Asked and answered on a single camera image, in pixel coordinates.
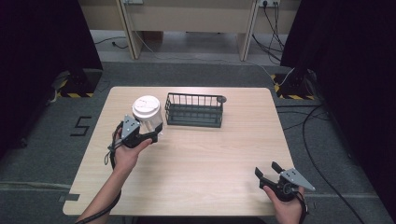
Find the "metal basket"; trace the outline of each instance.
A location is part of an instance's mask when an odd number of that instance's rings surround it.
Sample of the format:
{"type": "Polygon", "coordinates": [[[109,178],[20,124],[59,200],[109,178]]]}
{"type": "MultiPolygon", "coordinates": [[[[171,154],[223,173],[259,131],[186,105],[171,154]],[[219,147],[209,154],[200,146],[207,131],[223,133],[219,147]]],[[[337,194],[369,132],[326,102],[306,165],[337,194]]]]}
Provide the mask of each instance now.
{"type": "Polygon", "coordinates": [[[225,101],[221,95],[169,92],[165,104],[166,121],[168,125],[219,128],[225,101]]]}

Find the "wooden panel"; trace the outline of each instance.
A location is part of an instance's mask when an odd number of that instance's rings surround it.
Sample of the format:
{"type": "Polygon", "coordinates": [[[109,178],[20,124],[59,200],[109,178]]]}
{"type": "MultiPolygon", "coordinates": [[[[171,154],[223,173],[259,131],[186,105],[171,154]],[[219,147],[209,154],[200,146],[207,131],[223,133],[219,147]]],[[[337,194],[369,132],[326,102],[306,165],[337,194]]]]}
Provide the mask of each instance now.
{"type": "Polygon", "coordinates": [[[123,30],[116,0],[78,0],[90,30],[123,30]]]}
{"type": "Polygon", "coordinates": [[[145,0],[127,8],[137,31],[246,33],[254,0],[145,0]]]}

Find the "metal bracket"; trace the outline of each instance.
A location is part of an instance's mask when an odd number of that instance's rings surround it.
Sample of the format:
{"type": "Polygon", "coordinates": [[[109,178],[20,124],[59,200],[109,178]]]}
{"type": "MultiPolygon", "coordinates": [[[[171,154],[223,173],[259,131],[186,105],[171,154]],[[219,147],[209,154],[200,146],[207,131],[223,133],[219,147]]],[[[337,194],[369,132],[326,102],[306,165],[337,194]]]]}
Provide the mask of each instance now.
{"type": "Polygon", "coordinates": [[[143,4],[143,0],[123,0],[123,4],[125,6],[129,6],[129,5],[142,5],[143,4]]]}
{"type": "Polygon", "coordinates": [[[124,140],[131,133],[133,133],[134,130],[136,130],[139,127],[140,127],[140,123],[137,120],[131,118],[128,115],[125,115],[124,122],[123,122],[123,125],[122,125],[121,139],[124,140]]]}
{"type": "Polygon", "coordinates": [[[291,168],[287,171],[282,171],[280,173],[283,177],[285,177],[287,180],[289,180],[290,183],[304,187],[306,189],[310,189],[315,191],[315,187],[312,186],[308,180],[306,180],[300,172],[298,172],[295,168],[291,168]]]}

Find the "yellow black warning tape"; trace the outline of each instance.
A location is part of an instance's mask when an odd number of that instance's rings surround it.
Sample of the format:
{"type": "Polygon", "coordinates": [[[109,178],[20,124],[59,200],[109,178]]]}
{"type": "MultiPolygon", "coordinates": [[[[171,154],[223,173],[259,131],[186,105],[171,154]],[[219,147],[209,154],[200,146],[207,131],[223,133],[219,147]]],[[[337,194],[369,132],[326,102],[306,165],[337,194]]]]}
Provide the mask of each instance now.
{"type": "MultiPolygon", "coordinates": [[[[271,75],[272,80],[274,80],[276,75],[271,75]]],[[[306,94],[298,94],[298,95],[290,95],[282,93],[282,86],[274,85],[276,96],[281,99],[291,99],[291,100],[315,100],[315,97],[309,93],[309,90],[306,90],[306,94]]]]}
{"type": "Polygon", "coordinates": [[[70,97],[70,98],[81,98],[81,97],[92,97],[93,93],[71,93],[71,92],[58,92],[58,97],[70,97]]]}
{"type": "Polygon", "coordinates": [[[65,89],[66,83],[67,79],[62,82],[61,87],[58,90],[58,97],[81,98],[93,96],[93,92],[68,92],[68,90],[65,89]]]}

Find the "floor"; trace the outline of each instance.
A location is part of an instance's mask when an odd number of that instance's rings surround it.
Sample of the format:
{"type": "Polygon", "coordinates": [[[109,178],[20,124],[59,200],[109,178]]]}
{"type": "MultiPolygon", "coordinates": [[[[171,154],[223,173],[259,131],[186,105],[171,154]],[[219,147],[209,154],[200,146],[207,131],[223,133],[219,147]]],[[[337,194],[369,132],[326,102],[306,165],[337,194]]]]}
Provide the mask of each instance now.
{"type": "MultiPolygon", "coordinates": [[[[123,31],[91,31],[102,62],[221,63],[279,65],[252,39],[245,62],[239,60],[236,34],[165,32],[163,42],[147,42],[138,60],[132,60],[123,31]]],[[[280,50],[272,35],[256,35],[265,46],[280,50]]],[[[284,44],[287,36],[279,35],[284,44]]],[[[277,58],[281,53],[273,51],[277,58]]]]}

